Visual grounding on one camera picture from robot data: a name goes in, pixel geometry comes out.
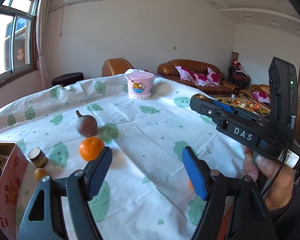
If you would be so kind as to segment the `person's right hand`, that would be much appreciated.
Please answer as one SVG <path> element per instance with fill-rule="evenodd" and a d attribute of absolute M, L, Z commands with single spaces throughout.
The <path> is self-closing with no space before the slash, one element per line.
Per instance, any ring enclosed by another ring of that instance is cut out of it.
<path fill-rule="evenodd" d="M 294 171 L 284 166 L 277 178 L 274 179 L 280 168 L 278 161 L 268 160 L 258 155 L 253 163 L 253 151 L 244 146 L 243 152 L 245 160 L 243 164 L 243 174 L 250 176 L 254 182 L 258 178 L 261 171 L 270 181 L 273 181 L 270 192 L 265 200 L 265 204 L 269 211 L 275 211 L 285 207 L 291 200 L 293 195 Z"/>

